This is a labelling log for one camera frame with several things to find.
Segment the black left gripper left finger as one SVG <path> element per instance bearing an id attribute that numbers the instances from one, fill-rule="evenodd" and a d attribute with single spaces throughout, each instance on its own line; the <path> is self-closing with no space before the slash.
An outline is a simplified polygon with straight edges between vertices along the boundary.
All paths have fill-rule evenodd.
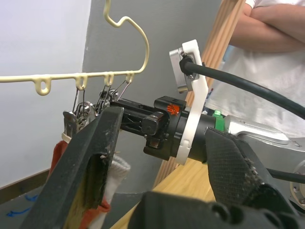
<path id="1" fill-rule="evenodd" d="M 108 107 L 72 137 L 21 228 L 77 229 L 101 204 L 122 117 L 122 107 Z"/>

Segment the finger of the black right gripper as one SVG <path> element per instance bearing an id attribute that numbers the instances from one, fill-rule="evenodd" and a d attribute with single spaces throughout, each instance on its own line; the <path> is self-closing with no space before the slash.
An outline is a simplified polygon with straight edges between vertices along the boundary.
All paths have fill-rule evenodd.
<path id="1" fill-rule="evenodd" d="M 121 130 L 130 133 L 142 133 L 143 117 L 125 113 L 122 117 Z"/>
<path id="2" fill-rule="evenodd" d="M 111 107 L 122 107 L 124 115 L 132 115 L 136 117 L 147 117 L 155 112 L 154 107 L 140 104 L 127 99 L 110 102 Z"/>

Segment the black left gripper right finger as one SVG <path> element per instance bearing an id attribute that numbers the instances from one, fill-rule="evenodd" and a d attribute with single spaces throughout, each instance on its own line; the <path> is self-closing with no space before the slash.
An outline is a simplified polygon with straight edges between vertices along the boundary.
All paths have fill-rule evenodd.
<path id="1" fill-rule="evenodd" d="M 217 202 L 296 214 L 252 148 L 212 128 L 205 132 L 209 182 Z"/>

